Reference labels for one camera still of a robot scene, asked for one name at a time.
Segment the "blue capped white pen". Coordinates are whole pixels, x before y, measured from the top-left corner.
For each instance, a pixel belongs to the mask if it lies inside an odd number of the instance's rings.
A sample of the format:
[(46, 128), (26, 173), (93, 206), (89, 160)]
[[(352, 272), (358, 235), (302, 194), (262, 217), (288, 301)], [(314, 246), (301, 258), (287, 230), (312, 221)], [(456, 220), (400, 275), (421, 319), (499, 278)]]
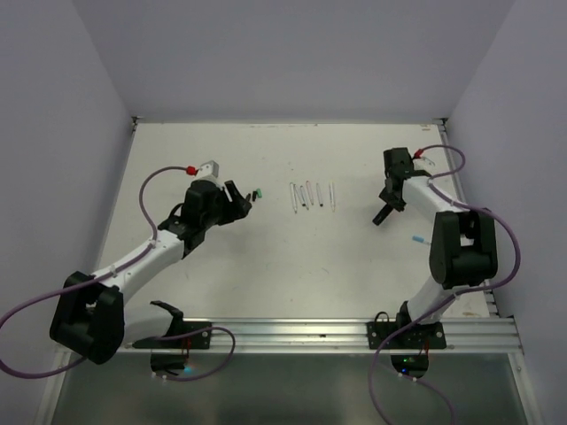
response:
[(428, 245), (428, 246), (431, 245), (431, 242), (429, 242), (428, 240), (424, 239), (421, 236), (412, 236), (412, 240), (414, 242), (421, 243), (421, 244), (424, 244), (424, 245)]

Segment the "green capped white pen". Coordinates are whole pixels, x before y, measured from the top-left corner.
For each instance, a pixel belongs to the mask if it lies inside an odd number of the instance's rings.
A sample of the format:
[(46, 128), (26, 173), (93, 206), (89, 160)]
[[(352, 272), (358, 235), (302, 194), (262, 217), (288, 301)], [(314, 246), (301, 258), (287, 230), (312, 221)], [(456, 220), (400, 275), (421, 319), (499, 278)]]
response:
[(291, 206), (294, 213), (297, 214), (299, 210), (299, 198), (296, 190), (296, 185), (293, 182), (290, 183), (290, 192), (291, 192)]

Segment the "yellow capped white pen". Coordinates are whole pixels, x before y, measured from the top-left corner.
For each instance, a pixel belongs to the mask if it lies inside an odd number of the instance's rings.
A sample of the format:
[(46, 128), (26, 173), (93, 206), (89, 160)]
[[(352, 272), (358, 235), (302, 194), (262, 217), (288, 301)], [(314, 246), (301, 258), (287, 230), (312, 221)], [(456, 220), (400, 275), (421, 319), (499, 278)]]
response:
[(335, 184), (333, 181), (329, 184), (329, 191), (330, 191), (330, 208), (333, 212), (336, 211), (336, 191), (335, 191)]

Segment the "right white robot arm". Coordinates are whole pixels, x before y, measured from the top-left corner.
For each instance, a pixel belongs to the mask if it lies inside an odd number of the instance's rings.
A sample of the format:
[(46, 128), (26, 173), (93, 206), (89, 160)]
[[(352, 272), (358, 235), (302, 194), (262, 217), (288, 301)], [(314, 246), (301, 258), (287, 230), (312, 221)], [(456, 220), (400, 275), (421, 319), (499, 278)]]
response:
[(435, 328), (461, 290), (475, 289), (498, 271), (494, 219), (484, 212), (460, 207), (441, 190), (432, 187), (433, 176), (415, 161), (405, 147), (384, 151), (384, 187), (379, 198), (384, 206), (373, 219), (381, 225), (392, 212), (413, 206), (432, 223), (429, 245), (430, 276), (422, 288), (403, 302), (394, 321), (375, 321), (377, 336), (417, 346), (426, 329)]

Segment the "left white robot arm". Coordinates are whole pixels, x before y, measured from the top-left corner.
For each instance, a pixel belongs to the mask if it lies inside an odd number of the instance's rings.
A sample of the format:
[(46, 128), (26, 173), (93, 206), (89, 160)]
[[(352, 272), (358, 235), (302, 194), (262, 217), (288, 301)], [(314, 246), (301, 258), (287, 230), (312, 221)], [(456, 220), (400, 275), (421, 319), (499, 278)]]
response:
[(194, 181), (146, 244), (116, 265), (94, 274), (75, 272), (66, 279), (50, 338), (98, 365), (128, 343), (177, 346), (191, 332), (180, 309), (157, 300), (128, 313), (126, 304), (154, 277), (195, 251), (210, 228), (242, 220), (251, 208), (251, 198), (242, 196), (232, 181), (222, 187)]

